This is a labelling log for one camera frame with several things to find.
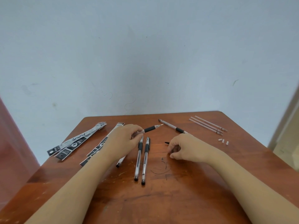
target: wall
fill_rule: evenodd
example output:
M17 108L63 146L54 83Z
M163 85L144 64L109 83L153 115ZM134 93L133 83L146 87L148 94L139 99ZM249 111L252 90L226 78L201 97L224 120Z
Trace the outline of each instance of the wall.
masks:
M298 0L0 0L0 96L38 161L86 116L220 110L267 145Z

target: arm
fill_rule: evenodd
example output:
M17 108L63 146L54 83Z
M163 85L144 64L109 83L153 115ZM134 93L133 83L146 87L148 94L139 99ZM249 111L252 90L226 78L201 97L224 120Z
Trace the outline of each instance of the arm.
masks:
M103 148L57 193L40 207L25 224L81 224L99 181L113 162L127 155L143 134L131 136L142 128L129 124L115 129Z
M299 223L299 209L219 149L180 134L169 144L170 158L205 162L225 180L253 224Z

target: pen grip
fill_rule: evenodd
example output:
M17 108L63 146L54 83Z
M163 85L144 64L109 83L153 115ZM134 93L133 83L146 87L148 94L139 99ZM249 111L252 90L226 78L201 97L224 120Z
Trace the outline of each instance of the pen grip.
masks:
M152 131L154 129L155 129L155 126L152 126L152 127L144 129L144 132L146 133L146 132Z
M180 133L184 133L184 131L181 128L178 128L178 127L176 128L176 131L180 132Z
M143 143L142 143L142 142L139 142L138 150L141 150L141 151L142 151L142 146L143 146Z
M150 145L149 145L149 144L146 144L146 145L145 145L144 152L149 152L149 150L150 150Z

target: brown tabletop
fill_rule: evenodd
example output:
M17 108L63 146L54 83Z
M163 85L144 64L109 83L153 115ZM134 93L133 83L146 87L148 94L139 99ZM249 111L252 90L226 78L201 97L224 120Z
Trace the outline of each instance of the brown tabletop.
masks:
M218 141L220 136L216 133L188 120L195 115L227 129L223 139L229 141L229 145ZM24 223L77 173L81 168L79 163L117 122L147 128L159 124L158 119L172 123L226 152L258 179L299 206L297 172L222 112L86 117L67 139L100 121L106 121L108 125L65 161L50 157L1 210L0 223ZM84 223L250 223L228 186L210 166L169 158L164 142L178 134L168 126L145 134L151 138L145 186L140 180L134 181L137 149L127 155L119 168L115 167L116 163L113 164L96 189ZM46 153L50 148L41 149Z

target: black pen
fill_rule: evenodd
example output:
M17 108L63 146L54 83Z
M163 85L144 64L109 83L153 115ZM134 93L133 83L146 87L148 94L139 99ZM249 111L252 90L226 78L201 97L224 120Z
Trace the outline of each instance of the black pen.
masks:
M141 181L142 185L145 185L145 171L147 168L147 156L149 151L150 151L150 138L147 137L147 142L145 144L145 149L144 149L144 162L143 162L142 181Z
M135 137L137 134L140 134L140 133L146 133L146 132L152 131L152 130L157 129L158 127L160 127L162 125L164 125L164 124L155 125L155 126L152 126L152 127L148 127L148 128L146 128L142 131L137 131L134 134L132 134L132 137Z
M138 181L142 146L143 146L143 136L142 136L142 138L141 138L141 140L139 142L139 145L138 145L138 156L137 156L137 162L136 162L136 169L135 169L135 178L134 178L134 181Z
M173 128L173 129L175 129L177 132L180 132L180 133L188 133L188 132L186 132L185 130L182 130L181 128L175 127L174 125L172 125L172 124L170 124L170 123L168 123L168 122L165 122L164 120L159 119L159 121L162 122L162 123L164 123L165 125L167 125L167 126Z

